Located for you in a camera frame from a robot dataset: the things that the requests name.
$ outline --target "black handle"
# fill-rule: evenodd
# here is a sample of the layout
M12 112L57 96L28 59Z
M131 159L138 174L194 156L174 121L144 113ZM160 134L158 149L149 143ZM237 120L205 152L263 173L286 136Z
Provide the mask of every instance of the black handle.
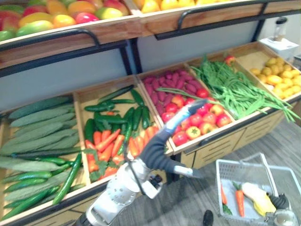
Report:
M0 45L0 51L4 51L4 50L16 48L16 47L21 47L21 46L27 46L27 45L31 45L31 44L34 44L37 42L58 39L58 38L76 35L76 34L87 34L92 38L95 46L98 46L98 47L100 46L100 42L98 41L96 35L93 34L91 31L88 31L87 29L73 28L73 29L69 29L69 30L37 35L34 37L29 37L27 39L16 40L14 42L5 43L5 44Z

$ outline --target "basket handle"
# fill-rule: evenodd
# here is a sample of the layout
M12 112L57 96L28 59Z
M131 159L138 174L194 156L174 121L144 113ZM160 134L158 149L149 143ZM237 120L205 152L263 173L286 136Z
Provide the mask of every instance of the basket handle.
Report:
M265 170L266 170L266 172L267 172L267 174L268 174L269 182L270 182L270 184L272 185L273 194L274 194L275 196L278 197L278 191L277 191L277 188L276 188L276 184L275 184L275 181L274 181L272 172L271 172L271 170L270 170L270 168L269 168L267 159L265 158L265 156L264 156L263 153L260 153L260 152L259 152L259 153L256 153L256 154L254 154L254 155L251 155L251 156L249 156L249 157L247 157L247 158L244 158L244 159L240 160L240 162L241 162L241 163L247 162L247 161L250 161L251 159L254 159L254 158L258 157L258 156L260 156L261 161L262 161L262 163L263 163L263 166L264 166L264 168L265 168Z

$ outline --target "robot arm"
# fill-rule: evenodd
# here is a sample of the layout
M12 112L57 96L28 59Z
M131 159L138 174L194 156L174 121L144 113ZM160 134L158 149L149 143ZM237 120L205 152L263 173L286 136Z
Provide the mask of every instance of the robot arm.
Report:
M150 178L152 170L165 170L169 173L182 174L188 177L200 178L196 169L185 167L164 155L164 147L176 127L206 100L195 101L183 107L158 133L149 141L140 156L132 162L123 164L116 176L108 182L106 190L95 200L74 226L108 226L113 219L129 204L140 191L154 198L161 190L161 183Z

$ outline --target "plastic basket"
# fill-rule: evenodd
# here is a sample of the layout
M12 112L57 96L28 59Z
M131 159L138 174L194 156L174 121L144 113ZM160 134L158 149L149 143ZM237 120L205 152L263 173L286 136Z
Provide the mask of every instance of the plastic basket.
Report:
M289 201L297 196L301 200L301 188L296 179L294 172L288 167L269 166L264 154L257 153L248 158L242 159L241 161L229 161L219 159L216 161L216 180L218 190L218 203L220 207L220 215L228 220L234 220L237 222L252 223L252 225L268 225L264 220L265 217L259 215L254 207L251 200L244 199L245 217L242 218L238 213L236 198L235 198L235 187L232 181L239 184L249 182L258 185L259 188L273 193L278 196L275 180L272 176L272 171L281 172L290 178L290 185L281 188L281 192L288 196ZM230 208L233 215L228 215L222 210L222 195L221 195L221 184L225 194L227 195L227 206ZM295 200L297 205L300 205L299 200Z

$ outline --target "gray carpet floor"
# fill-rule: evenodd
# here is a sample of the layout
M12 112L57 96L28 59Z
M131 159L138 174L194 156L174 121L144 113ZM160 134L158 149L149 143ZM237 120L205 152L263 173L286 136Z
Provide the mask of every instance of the gray carpet floor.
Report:
M226 155L223 159L238 161L257 152L265 154L269 165L291 168L301 184L301 128L283 120L261 139ZM202 179L181 178L164 185L151 200L138 197L118 216L113 226L201 226L207 209L214 214L214 226L250 225L228 221L219 216L215 162L200 169ZM295 189L290 174L273 170L279 192ZM301 196L289 194L290 202L301 219Z

